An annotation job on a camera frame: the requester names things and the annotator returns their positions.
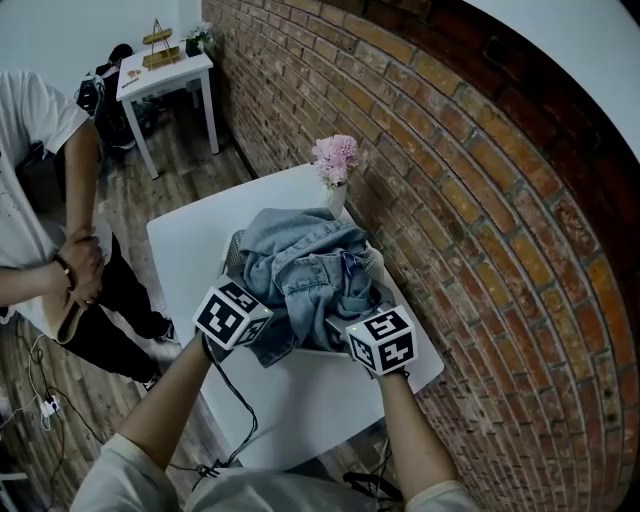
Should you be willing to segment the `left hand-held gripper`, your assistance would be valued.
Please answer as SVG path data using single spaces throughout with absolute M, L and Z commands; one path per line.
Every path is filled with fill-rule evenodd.
M 249 345 L 269 325 L 273 311 L 233 280 L 218 280 L 207 292 L 192 321 L 225 350 Z

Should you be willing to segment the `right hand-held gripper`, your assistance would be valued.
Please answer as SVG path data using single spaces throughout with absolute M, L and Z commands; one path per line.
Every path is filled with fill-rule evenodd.
M 330 315 L 325 325 L 347 344 L 351 357 L 376 376 L 402 369 L 417 358 L 415 325 L 402 305 L 382 303 L 358 321 Z

